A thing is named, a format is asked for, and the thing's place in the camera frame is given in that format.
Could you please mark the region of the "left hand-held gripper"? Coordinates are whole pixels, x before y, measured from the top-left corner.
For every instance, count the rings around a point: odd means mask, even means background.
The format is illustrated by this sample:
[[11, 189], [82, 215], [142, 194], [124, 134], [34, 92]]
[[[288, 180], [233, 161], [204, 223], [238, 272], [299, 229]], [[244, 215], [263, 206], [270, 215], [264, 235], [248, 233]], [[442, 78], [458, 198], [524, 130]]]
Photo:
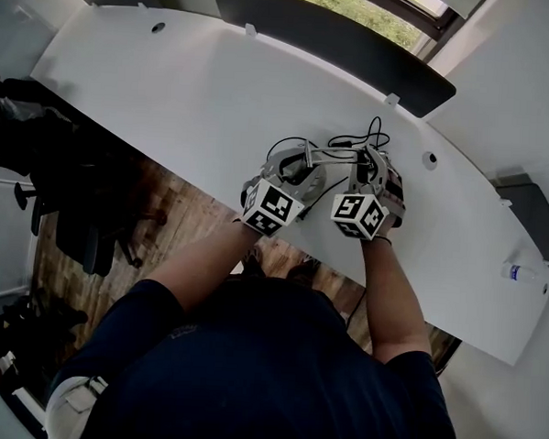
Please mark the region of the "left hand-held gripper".
[[263, 236], [290, 225], [323, 193], [324, 168], [312, 141], [302, 147], [273, 148], [259, 174], [242, 186], [240, 220]]

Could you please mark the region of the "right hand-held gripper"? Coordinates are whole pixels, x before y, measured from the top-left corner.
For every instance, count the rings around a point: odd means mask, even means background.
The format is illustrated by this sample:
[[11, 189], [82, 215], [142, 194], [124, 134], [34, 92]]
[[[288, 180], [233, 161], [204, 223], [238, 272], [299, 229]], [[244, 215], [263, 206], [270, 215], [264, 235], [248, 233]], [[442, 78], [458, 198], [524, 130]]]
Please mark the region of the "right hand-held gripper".
[[379, 234], [380, 227], [389, 216], [389, 210], [381, 203], [381, 196], [389, 177], [389, 170], [399, 173], [388, 164], [386, 154], [368, 146], [371, 166], [363, 148], [356, 151], [349, 176], [348, 191], [335, 196], [331, 219], [344, 236], [371, 241]]

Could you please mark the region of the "person's right hand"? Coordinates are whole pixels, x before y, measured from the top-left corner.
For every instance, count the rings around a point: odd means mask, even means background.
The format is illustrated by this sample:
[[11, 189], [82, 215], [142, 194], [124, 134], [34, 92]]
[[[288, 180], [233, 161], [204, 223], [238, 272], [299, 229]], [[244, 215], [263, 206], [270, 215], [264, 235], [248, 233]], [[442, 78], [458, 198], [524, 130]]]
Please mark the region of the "person's right hand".
[[388, 179], [381, 196], [381, 203], [389, 210], [389, 216], [382, 223], [379, 234], [387, 236], [392, 228], [399, 228], [405, 215], [402, 180], [399, 174], [388, 170]]

